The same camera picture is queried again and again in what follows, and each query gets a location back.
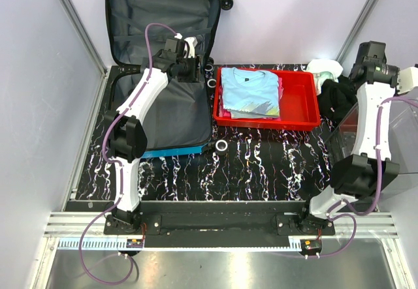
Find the magenta cloth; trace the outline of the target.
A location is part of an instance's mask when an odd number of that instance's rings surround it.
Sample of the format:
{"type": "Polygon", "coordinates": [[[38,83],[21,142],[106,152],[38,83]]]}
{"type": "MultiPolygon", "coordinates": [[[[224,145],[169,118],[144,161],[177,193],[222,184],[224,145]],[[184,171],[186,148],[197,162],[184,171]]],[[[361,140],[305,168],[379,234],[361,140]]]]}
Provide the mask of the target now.
{"type": "Polygon", "coordinates": [[[243,83],[227,78],[221,82],[220,88],[223,90],[223,106],[229,111],[280,116],[281,78],[261,81],[246,78],[243,83]]]}

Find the clear plastic container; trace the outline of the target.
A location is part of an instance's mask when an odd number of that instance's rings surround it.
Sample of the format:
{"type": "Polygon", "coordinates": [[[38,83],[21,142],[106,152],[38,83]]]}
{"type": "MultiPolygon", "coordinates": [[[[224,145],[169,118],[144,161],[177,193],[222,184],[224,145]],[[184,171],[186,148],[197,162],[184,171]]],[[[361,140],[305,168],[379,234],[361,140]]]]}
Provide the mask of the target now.
{"type": "MultiPolygon", "coordinates": [[[[332,166],[353,150],[357,134],[358,106],[354,105],[326,139],[332,166]]],[[[417,186],[417,108],[405,102],[393,102],[390,109],[389,147],[392,161],[400,165],[399,175],[382,190],[388,200],[417,186]]]]}

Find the light blue denim garment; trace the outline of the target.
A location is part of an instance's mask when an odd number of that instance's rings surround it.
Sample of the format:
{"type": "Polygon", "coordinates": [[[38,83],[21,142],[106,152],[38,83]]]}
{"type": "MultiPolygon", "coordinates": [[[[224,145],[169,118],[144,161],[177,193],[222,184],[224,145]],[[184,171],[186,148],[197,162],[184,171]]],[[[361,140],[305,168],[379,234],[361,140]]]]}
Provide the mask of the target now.
{"type": "Polygon", "coordinates": [[[266,115],[259,115],[253,113],[245,113],[241,111],[229,111],[224,108],[223,106],[223,90],[220,88],[219,90],[219,98],[218,98],[218,116],[232,118],[232,119],[266,119],[266,120],[275,120],[280,121],[280,116],[272,117],[266,115]]]}

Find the red plastic bin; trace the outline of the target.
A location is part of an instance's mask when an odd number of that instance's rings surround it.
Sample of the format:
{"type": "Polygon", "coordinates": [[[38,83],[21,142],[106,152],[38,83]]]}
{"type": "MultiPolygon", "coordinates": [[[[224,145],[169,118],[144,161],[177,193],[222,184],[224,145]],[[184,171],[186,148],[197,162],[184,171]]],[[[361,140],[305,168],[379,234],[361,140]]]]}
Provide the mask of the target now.
{"type": "MultiPolygon", "coordinates": [[[[214,98],[214,119],[219,126],[246,127],[257,129],[311,131],[320,124],[314,78],[308,72],[267,70],[282,79],[283,95],[280,100],[280,121],[266,119],[227,119],[218,116],[221,67],[217,72],[214,98]]],[[[263,70],[238,68],[243,70],[263,70]]]]}

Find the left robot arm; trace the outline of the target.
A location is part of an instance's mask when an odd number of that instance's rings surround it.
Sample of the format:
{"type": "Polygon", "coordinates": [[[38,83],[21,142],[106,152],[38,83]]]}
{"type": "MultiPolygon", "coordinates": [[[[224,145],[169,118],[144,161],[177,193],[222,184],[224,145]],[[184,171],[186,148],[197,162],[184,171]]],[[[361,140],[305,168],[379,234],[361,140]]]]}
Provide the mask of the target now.
{"type": "Polygon", "coordinates": [[[141,225],[141,218],[134,211],[140,203],[137,168],[148,145],[142,124],[171,80],[197,81],[197,45],[197,37],[182,38],[177,34],[168,38],[162,50],[149,56],[142,78],[125,102],[106,115],[110,124],[103,140],[102,156],[115,167],[117,190],[110,212],[126,234],[136,233],[141,225]]]}

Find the light blue t-shirt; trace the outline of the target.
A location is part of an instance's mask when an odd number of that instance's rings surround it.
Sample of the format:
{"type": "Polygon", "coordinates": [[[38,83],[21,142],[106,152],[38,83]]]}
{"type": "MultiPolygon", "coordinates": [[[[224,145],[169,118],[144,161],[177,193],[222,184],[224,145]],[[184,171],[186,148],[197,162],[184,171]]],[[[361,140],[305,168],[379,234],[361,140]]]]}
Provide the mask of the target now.
{"type": "Polygon", "coordinates": [[[267,70],[221,69],[222,108],[233,119],[280,117],[280,79],[267,70]]]}

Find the black cloth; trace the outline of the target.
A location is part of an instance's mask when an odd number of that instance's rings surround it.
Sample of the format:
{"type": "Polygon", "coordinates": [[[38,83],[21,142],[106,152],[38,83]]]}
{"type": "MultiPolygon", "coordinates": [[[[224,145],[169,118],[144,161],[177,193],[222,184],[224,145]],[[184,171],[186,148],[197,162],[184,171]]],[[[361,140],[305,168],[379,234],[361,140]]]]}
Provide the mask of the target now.
{"type": "Polygon", "coordinates": [[[348,77],[340,76],[338,81],[325,80],[317,96],[319,113],[336,127],[357,103],[355,86],[348,77]]]}

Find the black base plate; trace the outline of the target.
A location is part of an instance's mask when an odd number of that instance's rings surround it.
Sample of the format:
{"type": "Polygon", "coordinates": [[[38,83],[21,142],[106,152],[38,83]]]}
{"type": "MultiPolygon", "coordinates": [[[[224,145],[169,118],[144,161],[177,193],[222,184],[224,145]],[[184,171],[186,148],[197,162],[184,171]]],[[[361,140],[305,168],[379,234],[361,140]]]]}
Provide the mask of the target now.
{"type": "Polygon", "coordinates": [[[285,250],[291,237],[335,235],[333,223],[302,219],[304,202],[157,202],[145,201],[129,216],[113,211],[104,234],[144,235],[146,249],[220,251],[285,250]]]}

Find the blue hard-shell suitcase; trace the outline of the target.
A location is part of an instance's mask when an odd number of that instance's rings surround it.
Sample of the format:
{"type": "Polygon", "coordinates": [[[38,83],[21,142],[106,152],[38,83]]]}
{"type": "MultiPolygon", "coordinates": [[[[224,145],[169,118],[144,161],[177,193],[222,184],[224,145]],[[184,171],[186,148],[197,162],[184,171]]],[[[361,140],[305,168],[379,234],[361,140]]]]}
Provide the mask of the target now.
{"type": "Polygon", "coordinates": [[[222,10],[233,0],[105,0],[110,49],[120,68],[111,85],[108,112],[125,102],[138,85],[150,55],[179,34],[197,37],[199,82],[173,79],[158,95],[142,124],[148,145],[142,158],[202,153],[212,136],[206,75],[222,10]]]}

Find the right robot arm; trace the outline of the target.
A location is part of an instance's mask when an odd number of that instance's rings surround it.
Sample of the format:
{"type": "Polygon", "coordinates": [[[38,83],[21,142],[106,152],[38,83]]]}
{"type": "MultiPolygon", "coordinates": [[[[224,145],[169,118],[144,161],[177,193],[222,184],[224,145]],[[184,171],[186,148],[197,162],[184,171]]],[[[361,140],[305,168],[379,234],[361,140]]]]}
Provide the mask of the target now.
{"type": "Polygon", "coordinates": [[[358,102],[353,150],[334,164],[330,185],[297,217],[298,230],[303,234],[314,233],[320,222],[345,207],[357,216],[367,216],[375,210],[382,190],[399,173],[400,166],[393,162],[389,146],[389,117],[400,69],[387,64],[385,47],[376,41],[359,45],[349,75],[358,102]]]}

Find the white cloth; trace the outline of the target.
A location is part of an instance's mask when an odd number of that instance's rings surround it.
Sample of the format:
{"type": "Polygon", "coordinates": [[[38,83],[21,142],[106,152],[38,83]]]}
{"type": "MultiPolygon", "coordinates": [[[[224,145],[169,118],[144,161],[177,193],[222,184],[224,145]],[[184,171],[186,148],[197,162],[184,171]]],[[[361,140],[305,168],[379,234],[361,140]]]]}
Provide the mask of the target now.
{"type": "Polygon", "coordinates": [[[313,74],[318,94],[320,94],[321,87],[326,80],[338,82],[338,78],[342,75],[343,70],[339,62],[331,59],[313,59],[306,67],[306,72],[313,74]]]}

